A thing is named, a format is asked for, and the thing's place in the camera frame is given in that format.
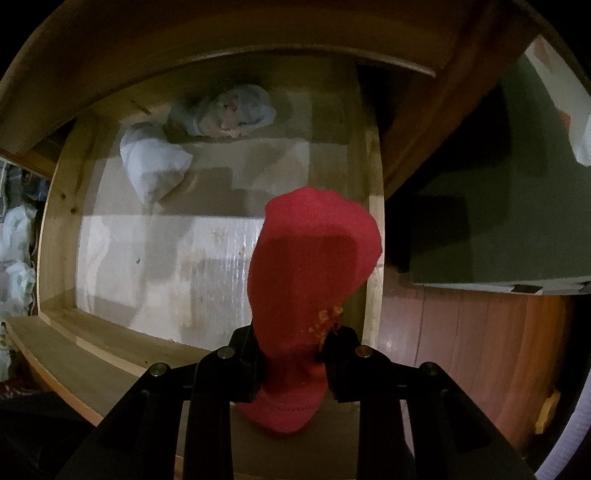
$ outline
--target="wooden floor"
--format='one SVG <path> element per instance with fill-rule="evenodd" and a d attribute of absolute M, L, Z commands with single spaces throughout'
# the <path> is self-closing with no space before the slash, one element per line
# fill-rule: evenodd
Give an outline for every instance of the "wooden floor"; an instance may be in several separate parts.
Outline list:
<path fill-rule="evenodd" d="M 378 348 L 438 363 L 522 450 L 553 390 L 570 310 L 569 297 L 416 287 L 386 267 Z M 406 409 L 404 420 L 408 434 Z"/>

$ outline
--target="crumpled fabric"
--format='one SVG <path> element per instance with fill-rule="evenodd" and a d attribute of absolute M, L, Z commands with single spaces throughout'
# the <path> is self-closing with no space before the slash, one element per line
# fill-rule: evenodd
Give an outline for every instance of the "crumpled fabric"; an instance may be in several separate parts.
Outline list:
<path fill-rule="evenodd" d="M 37 210 L 23 203 L 8 211 L 0 232 L 0 318 L 25 316 L 37 275 L 29 246 Z"/>
<path fill-rule="evenodd" d="M 193 156 L 169 143 L 162 127 L 149 122 L 131 125 L 120 143 L 127 176 L 144 205 L 161 200 L 187 173 Z"/>
<path fill-rule="evenodd" d="M 170 119 L 193 137 L 246 137 L 257 128 L 271 125 L 276 110 L 269 94 L 258 85 L 239 85 L 197 105 L 173 102 Z"/>

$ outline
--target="red sock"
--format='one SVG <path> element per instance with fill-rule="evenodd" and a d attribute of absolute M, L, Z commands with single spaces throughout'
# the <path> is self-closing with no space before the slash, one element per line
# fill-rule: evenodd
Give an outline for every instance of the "red sock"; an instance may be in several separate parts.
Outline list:
<path fill-rule="evenodd" d="M 292 433 L 312 418 L 327 389 L 315 357 L 381 253 L 373 217 L 338 193 L 305 187 L 267 204 L 248 272 L 267 379 L 253 403 L 238 404 L 249 419 Z"/>

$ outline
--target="open drawer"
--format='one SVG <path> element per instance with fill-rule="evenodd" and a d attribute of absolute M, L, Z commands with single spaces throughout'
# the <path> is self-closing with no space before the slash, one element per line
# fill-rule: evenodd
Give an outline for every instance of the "open drawer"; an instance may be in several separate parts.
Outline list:
<path fill-rule="evenodd" d="M 175 137 L 193 153 L 190 170 L 160 202 L 144 206 L 119 156 L 123 131 L 135 122 L 165 123 L 172 100 L 204 95 L 228 79 L 265 88 L 275 122 L 242 140 Z M 51 185 L 38 256 L 40 318 L 80 349 L 136 376 L 158 361 L 172 367 L 198 361 L 251 321 L 246 277 L 264 204 L 305 185 L 364 205 L 383 244 L 378 131 L 347 57 L 209 60 L 102 100 L 78 118 Z M 344 305 L 343 323 L 372 346 L 382 274 L 383 255 L 367 285 Z M 239 473 L 355 476 L 355 406 L 326 400 L 314 427 L 284 440 L 267 438 L 238 411 L 232 415 Z M 325 437 L 331 451 L 347 452 L 351 461 L 330 455 L 320 469 L 310 462 L 324 457 L 313 450 Z"/>

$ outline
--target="screw head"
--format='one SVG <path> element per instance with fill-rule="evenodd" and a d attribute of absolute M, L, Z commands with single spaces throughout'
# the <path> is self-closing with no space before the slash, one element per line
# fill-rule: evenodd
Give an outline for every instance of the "screw head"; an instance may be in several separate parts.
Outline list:
<path fill-rule="evenodd" d="M 435 375 L 439 374 L 440 368 L 434 362 L 425 362 L 421 365 L 421 370 L 425 372 L 427 375 L 434 377 Z"/>
<path fill-rule="evenodd" d="M 360 356 L 361 358 L 369 358 L 374 353 L 374 350 L 367 345 L 359 345 L 355 349 L 355 355 Z"/>
<path fill-rule="evenodd" d="M 223 358 L 224 360 L 228 358 L 232 358 L 236 351 L 231 346 L 223 346 L 217 350 L 217 356 L 219 358 Z"/>
<path fill-rule="evenodd" d="M 152 375 L 153 377 L 161 377 L 166 373 L 166 370 L 168 370 L 168 365 L 159 362 L 150 367 L 150 375 Z"/>

